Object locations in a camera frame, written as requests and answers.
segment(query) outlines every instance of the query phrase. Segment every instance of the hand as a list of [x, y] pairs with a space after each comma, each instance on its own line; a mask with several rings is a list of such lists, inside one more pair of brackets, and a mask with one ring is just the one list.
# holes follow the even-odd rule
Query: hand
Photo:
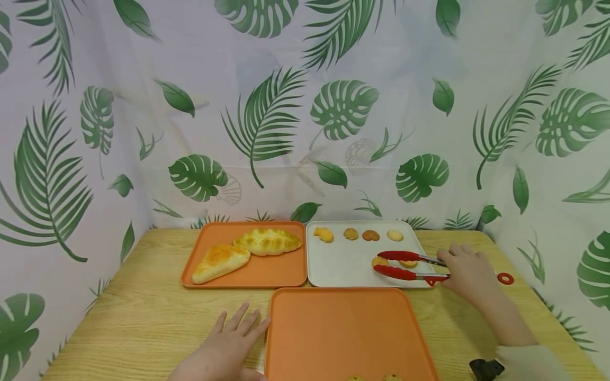
[[261, 373], [243, 366], [248, 352], [270, 323], [267, 318], [254, 327], [259, 310], [242, 321], [248, 307], [244, 303], [226, 325], [227, 313], [220, 314], [208, 337], [176, 367], [167, 381], [267, 381]]
[[439, 249], [436, 255], [451, 273], [441, 284], [479, 311], [506, 299], [485, 253], [475, 252], [468, 244], [451, 244], [449, 251]]

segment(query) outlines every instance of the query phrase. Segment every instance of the right hand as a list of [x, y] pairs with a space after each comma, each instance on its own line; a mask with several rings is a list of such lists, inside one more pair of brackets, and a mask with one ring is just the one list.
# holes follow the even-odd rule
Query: right hand
[[439, 249], [436, 255], [451, 273], [441, 284], [479, 311], [506, 299], [485, 253], [475, 252], [469, 244], [451, 244], [449, 250]]

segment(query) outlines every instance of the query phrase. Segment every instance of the table surface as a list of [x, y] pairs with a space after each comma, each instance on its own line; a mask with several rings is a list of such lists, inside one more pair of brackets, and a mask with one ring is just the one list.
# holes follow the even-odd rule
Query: table surface
[[[273, 290], [187, 290], [180, 275], [198, 230], [154, 229], [133, 253], [85, 317], [44, 381], [163, 381], [206, 337], [223, 310], [247, 300], [268, 311]], [[503, 286], [539, 341], [557, 354], [574, 380], [604, 380], [492, 240], [477, 231], [418, 231], [427, 255], [450, 243], [470, 243], [489, 254], [497, 272], [515, 283]], [[475, 358], [491, 359], [496, 342], [478, 312], [441, 287], [407, 290], [442, 380], [473, 380]], [[264, 340], [246, 365], [262, 369]]]

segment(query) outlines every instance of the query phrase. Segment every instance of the empty orange tray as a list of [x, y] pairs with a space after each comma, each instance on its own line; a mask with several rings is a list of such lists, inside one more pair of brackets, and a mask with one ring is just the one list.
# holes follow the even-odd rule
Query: empty orange tray
[[409, 299], [396, 288], [283, 288], [270, 315], [269, 381], [439, 381]]
[[[282, 229], [297, 236], [303, 245], [277, 256], [252, 255], [244, 267], [219, 278], [196, 285], [191, 280], [193, 271], [211, 245], [231, 244], [257, 227]], [[305, 254], [305, 226], [298, 222], [236, 222], [206, 224], [195, 243], [193, 252], [182, 272], [182, 284], [187, 288], [279, 288], [297, 287], [307, 280], [307, 255]]]

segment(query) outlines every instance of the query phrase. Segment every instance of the croissant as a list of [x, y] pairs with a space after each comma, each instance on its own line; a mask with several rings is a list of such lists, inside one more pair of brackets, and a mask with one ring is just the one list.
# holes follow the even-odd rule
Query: croissant
[[297, 250], [303, 244], [294, 235], [279, 229], [254, 229], [233, 241], [233, 246], [242, 247], [254, 255], [280, 255]]

